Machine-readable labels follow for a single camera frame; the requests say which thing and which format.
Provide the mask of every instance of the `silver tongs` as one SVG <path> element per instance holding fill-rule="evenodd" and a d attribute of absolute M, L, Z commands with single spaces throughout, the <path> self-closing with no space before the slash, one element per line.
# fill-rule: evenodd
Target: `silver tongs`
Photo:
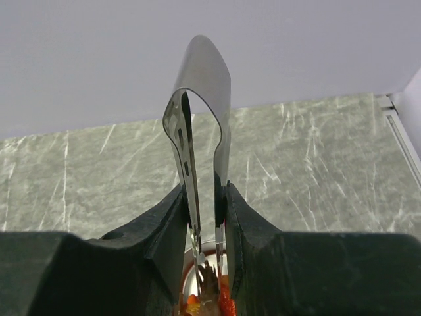
<path fill-rule="evenodd" d="M 224 208 L 226 205 L 228 161 L 231 145 L 231 77 L 221 54 L 210 39 L 205 36 L 194 37 L 188 45 L 172 97 L 162 118 L 164 130 L 172 142 L 180 184 L 189 207 L 190 236 L 197 291 L 200 294 L 198 266 L 203 263 L 205 256 L 201 249 L 199 196 L 197 193 L 191 113 L 187 97 L 188 90 L 195 93 L 206 103 L 220 129 L 220 141 L 215 149 L 213 168 L 216 259 L 218 271 L 222 271 Z"/>

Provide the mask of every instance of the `wall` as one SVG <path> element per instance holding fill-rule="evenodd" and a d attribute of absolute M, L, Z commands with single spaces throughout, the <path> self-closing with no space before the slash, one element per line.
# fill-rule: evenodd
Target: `wall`
<path fill-rule="evenodd" d="M 391 93 L 421 64 L 421 1 L 3 1 L 0 139 L 160 117 L 207 35 L 233 107 Z"/>
<path fill-rule="evenodd" d="M 421 68 L 401 93 L 391 96 L 414 148 L 421 157 Z"/>

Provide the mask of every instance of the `marble surface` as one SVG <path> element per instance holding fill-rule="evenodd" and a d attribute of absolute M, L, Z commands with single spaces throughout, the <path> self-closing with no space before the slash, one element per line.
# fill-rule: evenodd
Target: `marble surface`
<path fill-rule="evenodd" d="M 283 230 L 421 237 L 421 192 L 373 95 L 232 111 L 230 180 Z M 193 117 L 203 240 L 213 237 L 219 131 Z M 161 120 L 0 141 L 0 229 L 98 238 L 159 202 L 178 175 Z"/>

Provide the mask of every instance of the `metal tongs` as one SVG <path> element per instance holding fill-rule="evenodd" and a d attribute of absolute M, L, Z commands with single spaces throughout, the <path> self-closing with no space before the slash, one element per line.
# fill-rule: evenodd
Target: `metal tongs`
<path fill-rule="evenodd" d="M 201 225 L 199 196 L 191 113 L 187 91 L 199 96 L 218 122 L 220 141 L 214 152 L 214 214 L 216 259 L 218 271 L 222 271 L 224 249 L 224 210 L 228 183 L 228 161 L 230 156 L 231 130 L 231 77 L 225 62 L 209 38 L 196 36 L 184 53 L 172 97 L 165 109 L 162 123 L 171 139 L 183 195 L 189 207 L 189 229 L 193 248 L 197 292 L 200 295 L 199 265 L 205 260 L 201 249 Z"/>

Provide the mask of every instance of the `countertop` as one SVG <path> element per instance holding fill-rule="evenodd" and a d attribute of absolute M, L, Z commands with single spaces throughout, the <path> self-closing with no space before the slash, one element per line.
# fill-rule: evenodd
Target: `countertop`
<path fill-rule="evenodd" d="M 421 192 L 373 95 L 237 109 L 230 123 L 229 179 L 278 228 L 421 237 Z M 210 114 L 193 117 L 202 240 L 218 133 Z M 177 183 L 161 119 L 3 140 L 0 228 L 98 238 Z"/>

